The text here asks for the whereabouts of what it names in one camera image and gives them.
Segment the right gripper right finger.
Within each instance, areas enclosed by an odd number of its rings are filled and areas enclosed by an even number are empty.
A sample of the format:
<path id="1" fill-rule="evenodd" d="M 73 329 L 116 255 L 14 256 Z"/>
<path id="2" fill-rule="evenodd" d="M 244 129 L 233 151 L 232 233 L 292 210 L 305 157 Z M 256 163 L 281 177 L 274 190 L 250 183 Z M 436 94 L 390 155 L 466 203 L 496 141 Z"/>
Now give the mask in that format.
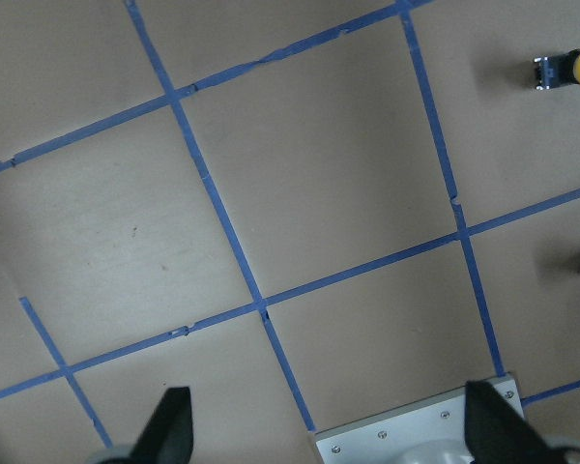
<path id="1" fill-rule="evenodd" d="M 486 381 L 465 386 L 464 439 L 476 463 L 555 463 L 545 441 Z"/>

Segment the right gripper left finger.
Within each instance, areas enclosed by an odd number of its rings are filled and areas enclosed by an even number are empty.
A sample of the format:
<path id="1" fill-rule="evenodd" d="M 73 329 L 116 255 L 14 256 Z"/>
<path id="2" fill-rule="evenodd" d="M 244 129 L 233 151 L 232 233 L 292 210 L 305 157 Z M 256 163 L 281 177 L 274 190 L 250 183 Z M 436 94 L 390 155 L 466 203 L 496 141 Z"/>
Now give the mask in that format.
<path id="1" fill-rule="evenodd" d="M 130 451 L 131 463 L 189 463 L 194 448 L 189 387 L 169 388 Z"/>

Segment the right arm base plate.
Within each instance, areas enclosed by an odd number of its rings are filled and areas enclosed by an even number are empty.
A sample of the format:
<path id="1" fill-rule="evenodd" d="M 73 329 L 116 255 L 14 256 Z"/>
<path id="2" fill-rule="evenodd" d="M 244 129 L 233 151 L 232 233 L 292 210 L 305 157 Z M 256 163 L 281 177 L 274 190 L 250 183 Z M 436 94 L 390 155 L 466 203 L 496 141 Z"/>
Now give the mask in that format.
<path id="1" fill-rule="evenodd" d="M 476 463 L 464 439 L 465 388 L 318 432 L 322 463 Z"/>

